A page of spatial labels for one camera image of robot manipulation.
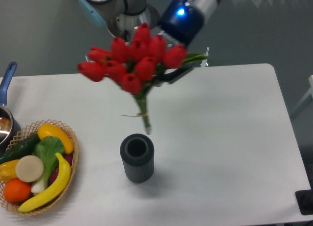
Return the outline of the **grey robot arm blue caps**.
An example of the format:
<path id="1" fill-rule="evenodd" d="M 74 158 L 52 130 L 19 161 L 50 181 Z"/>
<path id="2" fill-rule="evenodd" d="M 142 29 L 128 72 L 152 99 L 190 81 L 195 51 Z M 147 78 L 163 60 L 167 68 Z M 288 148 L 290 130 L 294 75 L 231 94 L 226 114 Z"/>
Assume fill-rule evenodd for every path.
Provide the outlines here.
<path id="1" fill-rule="evenodd" d="M 152 34 L 164 37 L 172 48 L 189 46 L 221 1 L 172 0 L 162 15 L 147 0 L 79 0 L 79 5 L 92 23 L 106 25 L 113 36 L 128 42 L 147 22 Z"/>

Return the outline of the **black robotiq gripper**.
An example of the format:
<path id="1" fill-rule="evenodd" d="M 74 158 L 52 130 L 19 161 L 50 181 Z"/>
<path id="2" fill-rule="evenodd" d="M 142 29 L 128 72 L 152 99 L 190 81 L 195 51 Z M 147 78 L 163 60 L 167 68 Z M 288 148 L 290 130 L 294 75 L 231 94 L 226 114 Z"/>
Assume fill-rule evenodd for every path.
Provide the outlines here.
<path id="1" fill-rule="evenodd" d="M 186 5 L 183 0 L 172 0 L 160 18 L 159 26 L 172 38 L 188 46 L 204 26 L 204 17 L 197 8 Z M 154 78 L 153 85 L 173 84 L 194 67 L 194 63 L 187 63 L 170 73 L 159 73 Z"/>

